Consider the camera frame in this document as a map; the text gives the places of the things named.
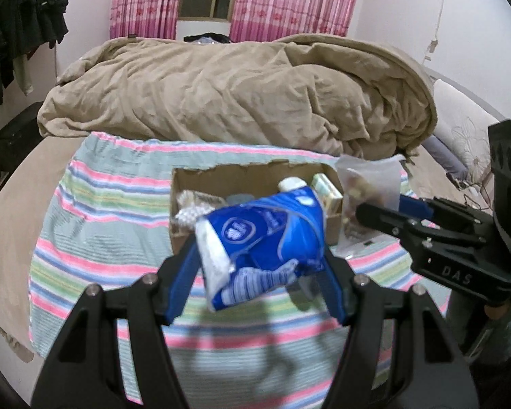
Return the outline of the green tissue box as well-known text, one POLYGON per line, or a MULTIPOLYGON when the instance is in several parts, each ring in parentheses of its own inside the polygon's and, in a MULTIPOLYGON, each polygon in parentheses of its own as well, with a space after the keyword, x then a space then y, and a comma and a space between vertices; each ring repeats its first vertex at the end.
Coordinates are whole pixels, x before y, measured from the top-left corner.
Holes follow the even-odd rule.
POLYGON ((341 208, 343 195, 324 173, 316 173, 311 188, 318 195, 327 215, 335 215, 341 208))

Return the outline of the white floral pillow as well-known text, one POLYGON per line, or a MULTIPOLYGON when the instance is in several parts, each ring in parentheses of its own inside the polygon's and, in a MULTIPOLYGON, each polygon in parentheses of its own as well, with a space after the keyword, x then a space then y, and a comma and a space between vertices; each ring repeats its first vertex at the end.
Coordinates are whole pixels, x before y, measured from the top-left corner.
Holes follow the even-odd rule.
POLYGON ((488 128, 498 119, 448 82, 434 82, 437 126, 434 135, 465 165, 470 183, 490 176, 488 128))

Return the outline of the brown cardboard box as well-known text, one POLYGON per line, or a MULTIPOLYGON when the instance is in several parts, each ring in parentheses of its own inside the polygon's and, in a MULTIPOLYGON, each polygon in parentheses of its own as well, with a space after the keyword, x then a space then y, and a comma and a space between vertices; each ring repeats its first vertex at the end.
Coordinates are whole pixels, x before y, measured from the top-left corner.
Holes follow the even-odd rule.
POLYGON ((175 168, 171 178, 170 216, 179 211, 178 197, 183 190, 221 198, 234 194, 263 198, 278 193, 278 184, 284 178, 296 176, 311 183, 317 173, 324 173, 335 188, 341 188, 336 170, 324 163, 273 160, 267 164, 220 164, 209 169, 175 168))

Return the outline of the blue tissue pack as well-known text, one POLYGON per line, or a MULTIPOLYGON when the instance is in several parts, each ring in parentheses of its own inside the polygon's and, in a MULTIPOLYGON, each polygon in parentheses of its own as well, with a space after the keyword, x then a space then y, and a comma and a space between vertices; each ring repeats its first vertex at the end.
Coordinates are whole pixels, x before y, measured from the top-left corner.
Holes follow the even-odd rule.
POLYGON ((210 212, 195 236, 210 311, 324 269, 326 215, 309 186, 210 212))

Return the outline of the tan crumpled blanket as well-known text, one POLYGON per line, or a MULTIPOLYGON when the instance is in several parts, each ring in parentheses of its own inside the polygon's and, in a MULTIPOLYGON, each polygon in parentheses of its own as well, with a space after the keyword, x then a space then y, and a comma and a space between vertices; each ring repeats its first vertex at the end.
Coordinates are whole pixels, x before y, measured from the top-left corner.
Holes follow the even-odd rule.
POLYGON ((37 115, 43 136, 271 145, 366 160, 437 126, 433 84, 401 50, 324 34, 197 44, 122 37, 73 62, 37 115))

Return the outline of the pink curtain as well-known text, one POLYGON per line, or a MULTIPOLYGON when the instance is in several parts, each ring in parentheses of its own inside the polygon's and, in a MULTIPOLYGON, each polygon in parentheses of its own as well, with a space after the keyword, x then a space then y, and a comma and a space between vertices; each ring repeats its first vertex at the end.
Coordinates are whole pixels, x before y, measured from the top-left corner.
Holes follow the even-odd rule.
POLYGON ((180 0, 111 0, 110 38, 176 38, 180 0))
POLYGON ((356 0, 234 0, 230 38, 270 42, 299 33, 344 36, 356 0))

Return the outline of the clear plastic snack bag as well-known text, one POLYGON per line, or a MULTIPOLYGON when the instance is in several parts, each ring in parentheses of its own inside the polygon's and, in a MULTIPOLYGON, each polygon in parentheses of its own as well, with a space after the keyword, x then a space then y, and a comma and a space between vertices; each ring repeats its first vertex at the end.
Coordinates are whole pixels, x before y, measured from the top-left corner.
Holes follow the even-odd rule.
POLYGON ((365 202, 392 211, 399 210, 403 159, 401 154, 377 161, 341 155, 336 164, 343 189, 341 230, 335 248, 336 256, 352 259, 370 246, 390 240, 383 233, 360 224, 356 212, 365 202))

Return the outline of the left pink curtain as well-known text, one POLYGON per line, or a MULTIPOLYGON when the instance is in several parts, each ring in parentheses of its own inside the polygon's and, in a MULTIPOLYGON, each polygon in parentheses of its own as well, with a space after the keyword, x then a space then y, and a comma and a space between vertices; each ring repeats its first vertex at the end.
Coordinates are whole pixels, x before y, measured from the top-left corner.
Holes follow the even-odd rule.
POLYGON ((110 38, 176 38, 180 0, 111 0, 110 38))

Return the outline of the striped pastel towel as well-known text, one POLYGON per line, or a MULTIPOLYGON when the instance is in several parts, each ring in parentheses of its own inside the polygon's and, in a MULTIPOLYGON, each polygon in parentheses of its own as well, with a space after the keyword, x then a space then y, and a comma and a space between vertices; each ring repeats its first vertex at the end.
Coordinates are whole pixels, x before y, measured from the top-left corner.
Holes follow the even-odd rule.
MULTIPOLYGON (((171 175, 221 164, 334 165, 332 156, 266 146, 128 140, 94 133, 53 186, 29 270, 29 340, 45 357, 88 284, 127 286, 171 253, 171 175)), ((243 306, 207 309, 196 280, 164 329, 193 408, 318 408, 348 331, 320 298, 280 288, 243 306)))

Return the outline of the clear bag of white beads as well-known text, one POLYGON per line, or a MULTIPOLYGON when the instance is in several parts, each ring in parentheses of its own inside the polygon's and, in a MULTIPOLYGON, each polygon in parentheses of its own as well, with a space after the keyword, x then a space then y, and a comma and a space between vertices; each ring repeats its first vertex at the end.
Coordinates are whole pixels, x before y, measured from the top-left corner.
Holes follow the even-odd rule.
POLYGON ((181 191, 176 201, 178 211, 171 222, 187 230, 194 230, 199 218, 228 205, 222 197, 194 190, 181 191))

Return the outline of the right pink curtain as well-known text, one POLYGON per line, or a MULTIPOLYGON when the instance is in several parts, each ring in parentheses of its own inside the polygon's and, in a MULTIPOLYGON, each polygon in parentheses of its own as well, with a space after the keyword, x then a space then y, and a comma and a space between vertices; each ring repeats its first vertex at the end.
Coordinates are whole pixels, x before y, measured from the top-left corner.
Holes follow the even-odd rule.
POLYGON ((234 0, 230 38, 270 42, 299 33, 344 36, 356 0, 234 0))

